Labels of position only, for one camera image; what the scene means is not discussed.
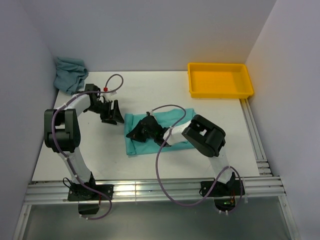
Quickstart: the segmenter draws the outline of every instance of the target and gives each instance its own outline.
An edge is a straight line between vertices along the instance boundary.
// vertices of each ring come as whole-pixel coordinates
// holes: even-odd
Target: crumpled towel
[[[157,122],[162,127],[170,127],[174,124],[178,119],[180,119],[184,112],[181,109],[173,109],[171,111],[166,112],[154,112],[153,113]],[[193,108],[186,109],[186,116],[182,119],[177,126],[181,124],[185,124],[190,121],[196,115]],[[124,139],[125,139],[125,150],[126,154],[129,156],[132,155],[142,155],[142,154],[154,154],[157,153],[160,146],[157,145],[153,139],[147,139],[146,142],[138,142],[131,140],[126,137],[126,135],[131,132],[133,128],[138,124],[139,120],[143,119],[146,114],[125,114],[124,116]],[[194,146],[185,140],[184,142],[177,143],[170,147],[164,147],[162,152],[183,150],[183,149],[193,149]]]
[[[66,94],[73,95],[78,89],[84,87],[84,82],[88,75],[89,73],[83,60],[58,57],[56,78],[53,85]]]

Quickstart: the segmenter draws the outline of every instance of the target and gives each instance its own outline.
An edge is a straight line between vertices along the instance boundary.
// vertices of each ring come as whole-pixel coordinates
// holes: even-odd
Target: towel
[[[155,112],[153,113],[157,122],[162,127],[170,127],[178,119],[183,116],[184,112],[181,109],[173,109],[166,112]],[[196,115],[193,108],[186,109],[186,116],[182,119],[177,126],[185,124],[190,121]],[[138,142],[131,140],[126,137],[126,135],[131,132],[131,130],[138,124],[139,120],[143,119],[146,114],[125,114],[124,115],[124,139],[125,139],[125,150],[126,154],[129,156],[132,155],[142,155],[142,154],[154,154],[157,153],[160,146],[154,142],[153,139],[147,139],[146,142]],[[194,146],[185,140],[184,142],[177,143],[170,147],[164,147],[162,152],[183,150],[183,149],[193,149]]]
[[[58,57],[56,62],[56,78],[53,85],[73,95],[80,88],[84,87],[84,81],[88,77],[88,70],[81,59]]]

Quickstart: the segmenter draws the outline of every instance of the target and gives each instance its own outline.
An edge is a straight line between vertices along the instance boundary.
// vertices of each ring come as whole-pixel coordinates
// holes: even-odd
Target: tabletop
[[[85,83],[93,83],[103,89],[106,80],[114,73],[124,78],[123,86],[111,96],[118,100],[123,117],[126,113],[143,114],[166,104],[194,108],[197,114],[226,132],[224,150],[230,165],[242,177],[259,176],[239,99],[191,98],[186,71],[90,72]],[[120,82],[120,78],[115,77],[108,83],[108,88],[115,89]],[[70,98],[59,91],[54,107],[61,106]],[[161,112],[171,109],[162,108]],[[101,123],[100,116],[93,112],[82,113],[78,122],[80,151],[96,180],[156,179],[155,153],[127,156],[123,124]],[[162,179],[214,177],[210,160],[196,149],[161,153],[159,172]],[[64,177],[70,177],[64,161],[43,143],[32,180],[61,181]]]

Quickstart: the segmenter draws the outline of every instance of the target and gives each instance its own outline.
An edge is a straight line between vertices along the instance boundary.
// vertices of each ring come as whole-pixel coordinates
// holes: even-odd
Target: yellow tray
[[[189,63],[192,98],[246,99],[254,89],[246,65],[233,63]]]

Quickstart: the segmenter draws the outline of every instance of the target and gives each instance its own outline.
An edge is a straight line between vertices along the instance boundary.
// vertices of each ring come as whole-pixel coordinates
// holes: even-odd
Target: gray floor
[[[277,197],[249,198],[229,216],[212,199],[193,208],[171,202],[114,203],[107,217],[86,221],[76,204],[35,205],[24,240],[288,240]]]

